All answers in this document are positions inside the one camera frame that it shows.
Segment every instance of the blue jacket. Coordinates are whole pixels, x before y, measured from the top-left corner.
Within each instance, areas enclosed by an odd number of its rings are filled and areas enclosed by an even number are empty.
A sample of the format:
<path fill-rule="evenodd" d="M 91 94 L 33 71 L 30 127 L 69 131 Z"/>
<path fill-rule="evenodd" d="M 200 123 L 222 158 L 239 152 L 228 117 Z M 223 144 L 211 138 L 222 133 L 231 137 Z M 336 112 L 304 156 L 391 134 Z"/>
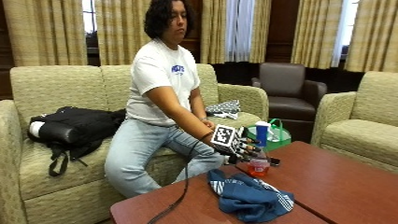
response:
<path fill-rule="evenodd" d="M 246 174 L 224 178 L 219 169 L 207 172 L 207 181 L 219 195 L 218 208 L 224 213 L 236 213 L 243 222 L 270 221 L 294 207 L 294 195 L 276 190 L 260 179 Z"/>

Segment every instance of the curtain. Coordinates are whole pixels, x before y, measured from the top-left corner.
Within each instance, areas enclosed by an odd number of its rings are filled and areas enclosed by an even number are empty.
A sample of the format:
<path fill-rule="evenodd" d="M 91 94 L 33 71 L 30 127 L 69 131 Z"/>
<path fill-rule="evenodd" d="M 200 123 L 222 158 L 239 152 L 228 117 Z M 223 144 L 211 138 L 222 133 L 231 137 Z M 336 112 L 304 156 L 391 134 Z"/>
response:
<path fill-rule="evenodd" d="M 147 0 L 95 0 L 101 65 L 130 64 L 150 40 L 143 32 Z"/>
<path fill-rule="evenodd" d="M 226 0 L 202 0 L 199 62 L 224 63 Z"/>
<path fill-rule="evenodd" d="M 271 0 L 255 0 L 248 63 L 264 62 L 271 3 Z"/>
<path fill-rule="evenodd" d="M 331 67 L 343 0 L 300 0 L 294 34 L 291 63 L 306 67 Z"/>
<path fill-rule="evenodd" d="M 398 72 L 398 0 L 360 0 L 345 69 Z"/>
<path fill-rule="evenodd" d="M 86 64 L 82 3 L 74 0 L 2 0 L 13 62 Z"/>

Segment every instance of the white t-shirt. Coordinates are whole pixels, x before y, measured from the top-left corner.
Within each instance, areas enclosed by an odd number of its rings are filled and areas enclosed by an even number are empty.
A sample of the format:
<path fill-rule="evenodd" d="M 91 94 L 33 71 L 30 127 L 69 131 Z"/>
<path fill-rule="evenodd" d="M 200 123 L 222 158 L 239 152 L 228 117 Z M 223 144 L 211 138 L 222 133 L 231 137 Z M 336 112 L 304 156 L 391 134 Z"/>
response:
<path fill-rule="evenodd" d="M 194 57 L 187 49 L 167 48 L 160 40 L 152 39 L 139 49 L 130 68 L 131 87 L 126 102 L 126 116 L 146 123 L 170 126 L 175 122 L 164 116 L 144 93 L 152 88 L 170 86 L 179 104 L 190 111 L 190 91 L 199 86 Z"/>

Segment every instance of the curly black hair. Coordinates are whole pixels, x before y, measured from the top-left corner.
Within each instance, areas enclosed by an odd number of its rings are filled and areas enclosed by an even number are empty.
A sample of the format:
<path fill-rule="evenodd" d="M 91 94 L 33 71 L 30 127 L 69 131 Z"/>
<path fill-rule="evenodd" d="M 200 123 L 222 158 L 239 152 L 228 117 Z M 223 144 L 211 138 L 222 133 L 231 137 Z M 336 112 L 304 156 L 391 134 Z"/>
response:
<path fill-rule="evenodd" d="M 163 30 L 168 27 L 171 21 L 171 2 L 180 1 L 186 11 L 186 33 L 188 35 L 194 28 L 194 11 L 187 0 L 151 0 L 144 14 L 143 30 L 152 39 L 160 37 Z"/>

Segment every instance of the wooden coffee table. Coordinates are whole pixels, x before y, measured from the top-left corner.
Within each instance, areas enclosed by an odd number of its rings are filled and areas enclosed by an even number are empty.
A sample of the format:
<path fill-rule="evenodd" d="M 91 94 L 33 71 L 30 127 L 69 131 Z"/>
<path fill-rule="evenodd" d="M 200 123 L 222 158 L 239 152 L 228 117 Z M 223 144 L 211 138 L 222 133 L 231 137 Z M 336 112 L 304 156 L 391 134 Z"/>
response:
<path fill-rule="evenodd" d="M 302 142 L 270 156 L 280 164 L 260 179 L 329 223 L 398 223 L 396 174 Z M 236 167 L 246 172 L 244 163 Z"/>
<path fill-rule="evenodd" d="M 226 176 L 240 173 L 235 166 L 223 166 Z M 180 181 L 143 195 L 114 203 L 110 207 L 113 222 L 117 224 L 142 224 L 160 212 L 180 196 L 184 182 Z M 224 214 L 218 209 L 218 196 L 206 181 L 206 174 L 188 179 L 184 198 L 175 209 L 156 223 L 218 224 L 242 223 L 234 214 Z M 299 205 L 286 215 L 267 222 L 278 223 L 327 223 Z"/>

